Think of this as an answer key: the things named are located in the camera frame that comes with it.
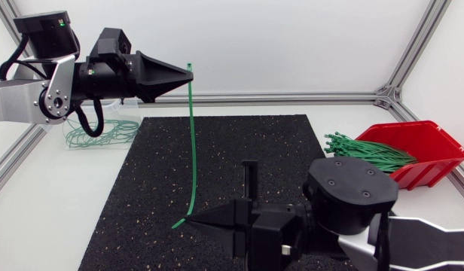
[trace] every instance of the bundle of green cable ties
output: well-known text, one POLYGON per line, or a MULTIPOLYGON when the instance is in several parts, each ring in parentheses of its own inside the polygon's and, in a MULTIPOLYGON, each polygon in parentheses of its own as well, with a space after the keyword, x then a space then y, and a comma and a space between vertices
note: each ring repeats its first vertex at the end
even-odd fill
POLYGON ((357 157, 375 165, 385 173, 391 173, 407 164, 418 163, 417 159, 392 146, 378 143, 354 140, 336 132, 334 135, 324 135, 330 142, 324 151, 335 156, 357 157))

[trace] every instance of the green cable tie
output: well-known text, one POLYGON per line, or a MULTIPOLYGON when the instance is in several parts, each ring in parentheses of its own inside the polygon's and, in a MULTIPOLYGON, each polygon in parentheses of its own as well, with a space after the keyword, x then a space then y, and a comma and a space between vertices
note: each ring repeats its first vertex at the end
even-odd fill
MULTIPOLYGON (((192 63, 187 64, 187 70, 192 72, 192 63)), ((192 196, 190 199, 190 206, 188 206, 187 215, 191 215, 194 210, 195 194, 197 192, 197 152, 195 145, 195 125, 194 125, 194 107, 192 102, 192 82, 188 82, 188 108, 190 110, 190 133, 192 141, 192 196)), ((185 218, 180 219, 177 223, 173 224, 172 229, 176 229, 182 223, 185 218)))

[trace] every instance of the metal extrusion bar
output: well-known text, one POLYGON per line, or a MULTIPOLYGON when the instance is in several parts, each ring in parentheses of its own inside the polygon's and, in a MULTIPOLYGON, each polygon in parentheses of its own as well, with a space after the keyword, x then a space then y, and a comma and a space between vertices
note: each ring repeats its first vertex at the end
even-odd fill
POLYGON ((403 53, 387 85, 401 89, 450 3, 451 0, 430 1, 413 38, 410 40, 406 51, 403 53))
MULTIPOLYGON (((372 105, 377 95, 374 93, 261 93, 240 95, 195 95, 194 106, 217 105, 372 105)), ((139 107, 180 106, 188 103, 188 96, 165 95, 154 104, 140 103, 139 107)))
POLYGON ((0 190, 45 134, 46 132, 39 125, 30 125, 1 157, 0 190))
MULTIPOLYGON (((19 16, 21 16, 21 13, 17 9, 13 0, 0 0, 0 18, 16 45, 18 45, 21 41, 21 34, 17 31, 16 26, 13 23, 13 19, 19 16)), ((23 55, 25 57, 32 55, 28 46, 23 51, 23 55)))

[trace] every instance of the aluminum frame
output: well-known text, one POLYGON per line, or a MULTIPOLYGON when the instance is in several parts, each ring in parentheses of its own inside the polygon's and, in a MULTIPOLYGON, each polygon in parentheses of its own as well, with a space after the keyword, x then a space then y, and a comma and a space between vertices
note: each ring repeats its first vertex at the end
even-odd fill
MULTIPOLYGON (((363 93, 262 93, 250 95, 197 95, 195 106, 236 105, 376 105, 388 110, 398 121, 419 120, 401 102, 405 81, 424 51, 451 0, 431 0, 391 78, 374 92, 363 93)), ((12 19, 20 16, 13 0, 0 0, 0 17, 18 44, 20 35, 12 19)), ((25 56, 30 56, 29 48, 25 56)), ((154 104, 140 103, 140 108, 187 106, 187 96, 162 96, 154 104)), ((44 136, 44 130, 33 124, 0 159, 0 189, 44 136)), ((464 196, 464 166, 458 166, 448 178, 464 196)))

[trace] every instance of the black cable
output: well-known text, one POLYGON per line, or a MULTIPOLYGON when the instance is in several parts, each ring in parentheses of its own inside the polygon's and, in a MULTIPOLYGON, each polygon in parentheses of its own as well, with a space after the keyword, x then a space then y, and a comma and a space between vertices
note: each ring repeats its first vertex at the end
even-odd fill
POLYGON ((13 63, 20 57, 21 53, 26 48, 26 44, 28 44, 29 36, 27 34, 21 35, 21 41, 18 44, 18 47, 14 51, 14 53, 10 56, 8 61, 3 62, 0 66, 0 81, 6 81, 6 74, 8 73, 9 68, 13 63))
POLYGON ((78 37, 76 36, 75 31, 72 30, 72 32, 76 40, 76 46, 78 46, 78 55, 75 56, 76 59, 78 59, 78 57, 80 57, 80 51, 81 51, 80 41, 78 40, 78 37))
POLYGON ((14 63, 17 63, 17 64, 20 64, 20 65, 24 65, 25 67, 33 70, 37 75, 39 75, 41 78, 43 79, 48 79, 48 77, 46 75, 44 75, 42 72, 40 72, 40 70, 38 70, 36 67, 34 67, 33 65, 27 63, 27 62, 24 62, 24 61, 21 61, 21 60, 14 60, 14 63))
POLYGON ((103 127, 105 126, 105 121, 103 119, 103 110, 102 110, 102 103, 98 98, 93 99, 93 107, 95 108, 96 117, 98 118, 98 125, 96 129, 93 131, 90 128, 90 124, 88 124, 87 115, 84 114, 83 109, 79 105, 75 111, 78 115, 78 119, 80 120, 80 124, 83 127, 83 131, 86 132, 91 137, 98 137, 103 132, 103 127))

